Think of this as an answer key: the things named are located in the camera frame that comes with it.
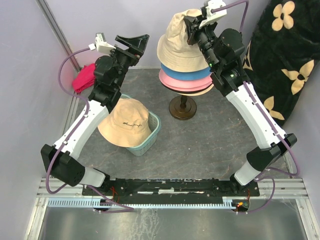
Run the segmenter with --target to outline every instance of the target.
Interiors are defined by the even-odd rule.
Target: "floral pattern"
[[[300,92],[304,87],[305,82],[308,80],[312,70],[314,69],[315,61],[311,60],[307,62],[300,68],[300,71],[288,71],[287,69],[282,69],[282,72],[293,82],[291,86],[291,92],[293,95]]]
[[[272,29],[280,31],[283,26],[286,29],[291,29],[294,26],[294,19],[290,14],[295,10],[295,3],[293,1],[286,2],[283,7],[282,4],[275,6],[273,16],[275,20],[272,22]]]
[[[251,45],[251,41],[249,42],[249,45],[246,49],[246,54],[243,59],[243,69],[249,69],[249,70],[253,71],[251,63],[250,63],[250,45]]]
[[[274,111],[274,106],[275,106],[275,96],[271,96],[267,98],[264,103],[264,107],[269,111],[269,114],[271,117],[279,120],[285,120],[284,116],[280,112]]]

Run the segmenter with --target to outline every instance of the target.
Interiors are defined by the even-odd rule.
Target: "beige bucket hat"
[[[113,111],[98,125],[98,130],[116,146],[136,147],[151,134],[148,118],[148,109],[141,102],[120,98]]]
[[[189,9],[176,13],[166,32],[160,37],[156,49],[160,62],[167,68],[176,72],[196,72],[208,68],[208,64],[197,44],[188,45],[188,34],[185,16],[196,17],[201,15],[199,9]]]

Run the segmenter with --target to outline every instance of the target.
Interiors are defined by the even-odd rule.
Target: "pink towel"
[[[95,83],[95,64],[84,66],[78,76],[73,80],[72,87],[76,93],[81,93],[83,90],[91,87]]]

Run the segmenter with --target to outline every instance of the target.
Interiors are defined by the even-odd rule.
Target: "hat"
[[[197,96],[198,95],[198,93],[202,93],[202,92],[204,92],[205,90],[207,90],[207,89],[211,89],[212,87],[213,87],[213,84],[211,84],[211,85],[209,85],[209,86],[207,86],[207,87],[205,87],[205,88],[203,88],[203,89],[200,89],[200,90],[196,90],[196,91],[189,91],[188,89],[185,89],[185,90],[183,90],[183,91],[181,91],[180,89],[179,90],[177,90],[177,88],[175,88],[175,87],[171,87],[171,86],[166,86],[166,85],[164,85],[164,84],[162,84],[165,88],[167,88],[167,89],[169,89],[169,90],[171,90],[171,91],[173,91],[173,92],[175,92],[175,93],[177,93],[177,94],[181,94],[181,95],[187,95],[187,96]]]
[[[205,90],[203,91],[200,91],[200,92],[197,92],[197,93],[180,93],[181,95],[185,95],[185,96],[200,96],[200,95],[203,95],[203,94],[206,94],[207,92],[209,92],[212,88],[214,87],[213,84],[211,84],[208,88],[206,88]]]
[[[148,109],[141,102],[120,98],[113,111],[98,125],[98,129],[114,145],[136,147],[151,134],[148,118]]]
[[[198,45],[188,45],[188,34],[184,22],[185,16],[196,17],[201,14],[199,9],[189,9],[176,13],[171,19],[165,34],[160,37],[156,54],[160,62],[169,69],[189,73],[208,67]]]
[[[161,63],[161,68],[169,77],[182,81],[194,81],[198,79],[203,79],[211,74],[210,67],[207,67],[200,71],[181,72],[173,71],[172,69],[166,67]]]
[[[162,83],[165,83],[168,86],[174,88],[182,88],[191,91],[190,89],[197,88],[198,90],[202,90],[205,87],[210,86],[212,84],[212,79],[210,76],[206,76],[205,78],[193,80],[193,81],[183,81],[177,80],[170,76],[168,76],[163,69],[159,72],[159,79]]]

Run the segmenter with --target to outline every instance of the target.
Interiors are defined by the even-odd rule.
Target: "laundry basket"
[[[121,98],[131,99],[131,97],[126,94],[122,94]],[[151,111],[149,111],[148,125],[151,130],[151,134],[146,138],[146,140],[144,140],[144,142],[141,143],[139,146],[126,147],[126,149],[128,149],[135,156],[142,156],[143,154],[145,154],[146,151],[148,151],[148,149],[157,140],[157,134],[161,128],[161,121],[160,118]]]

